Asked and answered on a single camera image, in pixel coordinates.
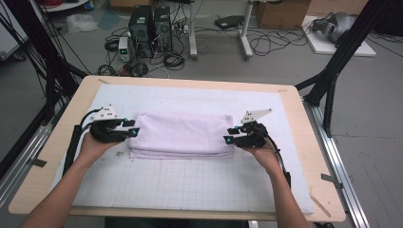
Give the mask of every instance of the cardboard box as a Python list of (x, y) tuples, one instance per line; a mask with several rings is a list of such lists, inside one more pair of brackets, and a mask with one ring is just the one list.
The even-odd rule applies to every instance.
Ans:
[(324, 17), (331, 11), (358, 15), (367, 2), (368, 0), (312, 0), (307, 15)]
[(149, 5), (155, 7), (155, 0), (110, 0), (110, 6), (118, 10), (133, 10), (136, 5)]
[(311, 0), (283, 0), (259, 3), (256, 18), (264, 29), (300, 29)]

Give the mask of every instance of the pink towel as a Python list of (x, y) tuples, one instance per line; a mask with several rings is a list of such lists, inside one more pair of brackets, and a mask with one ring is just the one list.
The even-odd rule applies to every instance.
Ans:
[(136, 138), (130, 138), (130, 158), (206, 159), (234, 155), (234, 146), (227, 145), (222, 137), (233, 127), (229, 115), (141, 112), (135, 127), (140, 131)]

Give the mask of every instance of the table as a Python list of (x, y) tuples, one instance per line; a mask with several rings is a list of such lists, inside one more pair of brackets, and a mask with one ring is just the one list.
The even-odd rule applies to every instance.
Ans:
[[(242, 30), (240, 30), (240, 40), (242, 42), (243, 49), (245, 51), (245, 60), (251, 58), (253, 56), (252, 49), (249, 46), (249, 41), (246, 37), (246, 32), (248, 30), (249, 26), (249, 20), (251, 18), (252, 14), (252, 7), (253, 7), (253, 2), (257, 0), (248, 0), (247, 5), (246, 5), (246, 12), (245, 12), (245, 18), (243, 21), (243, 27)], [(190, 0), (190, 33), (189, 33), (189, 46), (190, 46), (190, 58), (192, 60), (197, 60), (198, 59), (198, 49), (196, 45), (196, 34), (195, 34), (195, 0)]]
[[(344, 209), (334, 184), (321, 179), (329, 175), (315, 133), (310, 125), (297, 90), (291, 85), (260, 85), (168, 79), (116, 78), (88, 76), (68, 105), (64, 115), (54, 128), (38, 159), (47, 161), (45, 167), (33, 166), (12, 200), (9, 210), (13, 214), (29, 213), (47, 194), (61, 158), (67, 151), (73, 126), (80, 122), (90, 107), (102, 84), (162, 86), (185, 88), (215, 88), (228, 90), (261, 91), (278, 93), (287, 113), (291, 133), (309, 186), (315, 212), (306, 215), (312, 221), (343, 221)], [(273, 214), (249, 212), (176, 211), (127, 208), (74, 207), (71, 215), (119, 216), (183, 219), (247, 219), (275, 220)]]

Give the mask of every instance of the white mounting plate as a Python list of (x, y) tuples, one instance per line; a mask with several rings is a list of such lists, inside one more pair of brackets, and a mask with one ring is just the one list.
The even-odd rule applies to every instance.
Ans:
[(90, 117), (92, 121), (107, 121), (107, 120), (115, 120), (117, 118), (118, 115), (116, 115), (115, 108), (113, 108), (112, 104), (109, 104), (109, 106), (107, 107), (103, 107), (101, 111), (95, 112)]
[(242, 124), (253, 122), (260, 117), (263, 117), (267, 114), (272, 112), (272, 108), (265, 109), (265, 110), (258, 110), (258, 111), (246, 111), (245, 115), (243, 116), (242, 120), (240, 121)]

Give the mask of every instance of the concrete floor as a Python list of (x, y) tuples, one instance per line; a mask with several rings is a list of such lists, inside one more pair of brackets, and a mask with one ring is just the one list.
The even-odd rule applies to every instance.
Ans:
[[(86, 13), (82, 9), (68, 10), (57, 15)], [(103, 9), (90, 14), (96, 21), (105, 15)], [(213, 28), (214, 17), (198, 18), (198, 25)], [(66, 34), (65, 37), (91, 72), (105, 63), (105, 38), (112, 30), (127, 26), (121, 19), (110, 30)], [(259, 84), (296, 85), (319, 73), (332, 56), (314, 54), (309, 45), (289, 46), (264, 57), (243, 59), (240, 41), (234, 33), (198, 34), (200, 55), (197, 62), (188, 58), (180, 71), (168, 71), (171, 79), (245, 82)], [(377, 41), (403, 54), (403, 44)], [(371, 41), (374, 58), (354, 57), (342, 71), (336, 87), (332, 131), (337, 148), (350, 175), (365, 215), (372, 227), (399, 227), (403, 223), (403, 58)], [(265, 49), (268, 44), (261, 44)], [(69, 61), (81, 67), (67, 50)], [(162, 70), (149, 77), (166, 78)], [(309, 89), (300, 91), (305, 95)], [(0, 62), (0, 159), (29, 125), (45, 103), (41, 87), (29, 61)], [(0, 209), (0, 227), (17, 227), (24, 216), (8, 212), (8, 199)], [(70, 218), (66, 227), (103, 227), (103, 218)], [(260, 227), (274, 227), (273, 222), (261, 222)], [(354, 227), (346, 221), (335, 227)]]

